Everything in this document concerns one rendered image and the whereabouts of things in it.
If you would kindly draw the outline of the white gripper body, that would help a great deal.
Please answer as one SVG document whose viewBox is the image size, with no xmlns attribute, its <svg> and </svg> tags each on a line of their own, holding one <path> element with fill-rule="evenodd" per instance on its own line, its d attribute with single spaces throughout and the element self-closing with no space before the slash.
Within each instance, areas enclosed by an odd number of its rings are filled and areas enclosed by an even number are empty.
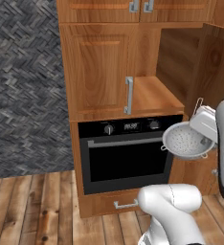
<svg viewBox="0 0 224 245">
<path fill-rule="evenodd" d="M 190 127 L 213 142 L 217 142 L 215 110 L 211 107 L 200 106 L 190 119 Z"/>
</svg>

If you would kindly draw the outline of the white perforated tea strainer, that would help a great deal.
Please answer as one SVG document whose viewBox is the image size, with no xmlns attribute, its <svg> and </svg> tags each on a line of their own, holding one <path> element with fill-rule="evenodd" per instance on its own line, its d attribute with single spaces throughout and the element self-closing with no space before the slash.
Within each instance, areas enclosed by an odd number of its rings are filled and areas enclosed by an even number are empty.
<svg viewBox="0 0 224 245">
<path fill-rule="evenodd" d="M 168 150 L 175 157 L 184 160 L 206 159 L 208 152 L 214 147 L 214 142 L 211 140 L 209 145 L 202 145 L 201 140 L 204 137 L 192 129 L 188 122 L 179 122 L 164 132 L 161 150 Z"/>
</svg>

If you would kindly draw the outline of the wooden cabinet door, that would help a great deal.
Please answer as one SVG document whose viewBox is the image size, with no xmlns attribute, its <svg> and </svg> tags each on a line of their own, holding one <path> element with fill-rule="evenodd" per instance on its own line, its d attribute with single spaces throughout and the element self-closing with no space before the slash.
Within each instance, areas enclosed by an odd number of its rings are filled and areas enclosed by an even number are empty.
<svg viewBox="0 0 224 245">
<path fill-rule="evenodd" d="M 218 140 L 218 182 L 224 197 L 224 28 L 204 24 L 198 44 L 187 110 L 191 114 L 198 98 L 215 110 Z"/>
<path fill-rule="evenodd" d="M 216 0 L 154 0 L 153 12 L 144 12 L 142 0 L 141 22 L 202 22 L 213 17 Z"/>
<path fill-rule="evenodd" d="M 56 0 L 60 23 L 138 22 L 139 9 L 129 11 L 132 0 Z"/>
<path fill-rule="evenodd" d="M 126 106 L 125 79 L 134 75 L 135 24 L 59 26 L 69 118 L 119 118 Z"/>
</svg>

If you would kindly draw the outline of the black built-in oven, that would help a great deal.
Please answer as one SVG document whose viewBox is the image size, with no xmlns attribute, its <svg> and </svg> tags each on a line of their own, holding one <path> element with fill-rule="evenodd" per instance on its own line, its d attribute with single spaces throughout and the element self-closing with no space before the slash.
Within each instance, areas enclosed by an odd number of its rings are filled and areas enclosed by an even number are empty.
<svg viewBox="0 0 224 245">
<path fill-rule="evenodd" d="M 152 120 L 160 123 L 158 129 L 149 127 Z M 98 148 L 89 148 L 88 141 L 110 143 L 163 137 L 170 126 L 182 120 L 181 115 L 169 115 L 81 122 L 78 135 L 84 192 L 95 194 L 167 183 L 173 155 L 161 150 L 163 141 Z M 114 126 L 111 135 L 104 132 L 109 124 Z"/>
</svg>

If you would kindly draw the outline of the wooden drawer front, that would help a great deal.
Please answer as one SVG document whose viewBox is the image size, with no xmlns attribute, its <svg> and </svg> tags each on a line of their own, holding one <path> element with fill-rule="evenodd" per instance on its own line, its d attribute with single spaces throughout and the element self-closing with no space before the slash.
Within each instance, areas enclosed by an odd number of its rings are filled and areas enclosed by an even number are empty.
<svg viewBox="0 0 224 245">
<path fill-rule="evenodd" d="M 120 205 L 131 204 L 134 199 L 137 199 L 138 192 L 139 189 L 124 189 L 82 195 L 78 198 L 79 215 L 81 218 L 88 218 L 111 213 L 138 211 L 139 206 L 121 210 L 116 210 L 114 207 L 114 201 L 119 201 Z"/>
</svg>

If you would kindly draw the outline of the wooden cabinet frame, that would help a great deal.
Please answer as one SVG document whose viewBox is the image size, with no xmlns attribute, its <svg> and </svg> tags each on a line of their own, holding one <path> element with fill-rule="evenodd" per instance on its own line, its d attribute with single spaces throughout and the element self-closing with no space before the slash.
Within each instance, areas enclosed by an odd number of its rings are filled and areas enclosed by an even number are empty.
<svg viewBox="0 0 224 245">
<path fill-rule="evenodd" d="M 62 24 L 135 24 L 137 26 L 131 115 L 123 112 L 119 118 L 93 121 L 72 121 L 69 118 L 78 198 L 89 195 L 83 189 L 78 135 L 80 123 L 169 115 L 181 115 L 184 120 L 193 113 L 188 113 L 187 98 L 200 35 L 204 24 L 213 24 L 208 21 L 141 22 L 141 9 L 142 0 L 140 0 L 138 22 L 60 23 L 58 21 L 58 26 Z M 215 158 L 210 158 L 188 164 L 173 156 L 168 183 L 188 180 L 196 186 L 202 186 L 210 179 L 215 162 Z"/>
</svg>

